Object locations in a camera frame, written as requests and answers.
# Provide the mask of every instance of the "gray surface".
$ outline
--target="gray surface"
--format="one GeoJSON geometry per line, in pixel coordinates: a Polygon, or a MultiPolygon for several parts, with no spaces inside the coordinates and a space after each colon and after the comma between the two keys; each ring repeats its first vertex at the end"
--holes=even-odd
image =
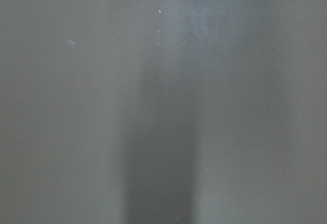
{"type": "Polygon", "coordinates": [[[0,223],[327,222],[326,3],[0,0],[0,223]]]}

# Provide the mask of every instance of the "gray wall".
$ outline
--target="gray wall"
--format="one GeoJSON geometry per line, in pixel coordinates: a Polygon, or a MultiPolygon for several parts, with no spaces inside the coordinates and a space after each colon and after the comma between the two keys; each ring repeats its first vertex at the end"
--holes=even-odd
{"type": "Polygon", "coordinates": [[[0,0],[0,222],[326,222],[326,3],[0,0]]]}

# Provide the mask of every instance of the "smooth surface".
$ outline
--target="smooth surface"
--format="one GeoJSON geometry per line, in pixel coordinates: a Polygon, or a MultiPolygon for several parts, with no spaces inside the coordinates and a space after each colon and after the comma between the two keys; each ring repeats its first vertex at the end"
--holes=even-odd
{"type": "Polygon", "coordinates": [[[0,0],[0,223],[327,222],[327,0],[0,0]]]}

